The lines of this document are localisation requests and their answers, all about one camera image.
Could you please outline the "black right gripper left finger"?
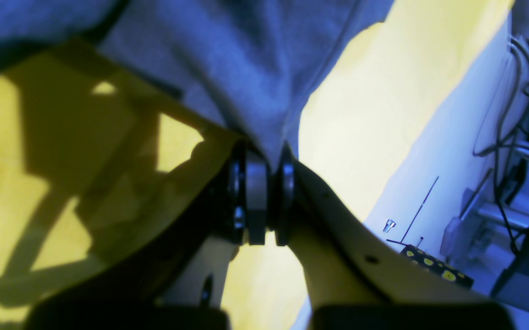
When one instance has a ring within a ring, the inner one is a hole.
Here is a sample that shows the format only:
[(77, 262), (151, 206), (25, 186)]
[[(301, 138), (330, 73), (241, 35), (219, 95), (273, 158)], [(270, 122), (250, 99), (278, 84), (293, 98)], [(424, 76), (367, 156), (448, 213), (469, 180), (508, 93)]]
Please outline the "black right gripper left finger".
[(229, 263), (262, 246), (269, 169), (239, 142), (191, 204), (130, 257), (39, 303), (27, 330), (228, 330), (220, 308)]

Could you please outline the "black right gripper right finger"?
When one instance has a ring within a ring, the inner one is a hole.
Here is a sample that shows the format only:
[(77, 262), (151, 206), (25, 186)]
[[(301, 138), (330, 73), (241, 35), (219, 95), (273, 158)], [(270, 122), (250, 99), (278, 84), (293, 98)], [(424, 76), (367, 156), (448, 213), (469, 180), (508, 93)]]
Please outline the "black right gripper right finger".
[(271, 194), (271, 228), (303, 268), (314, 330), (514, 329), (501, 305), (377, 238), (288, 146)]

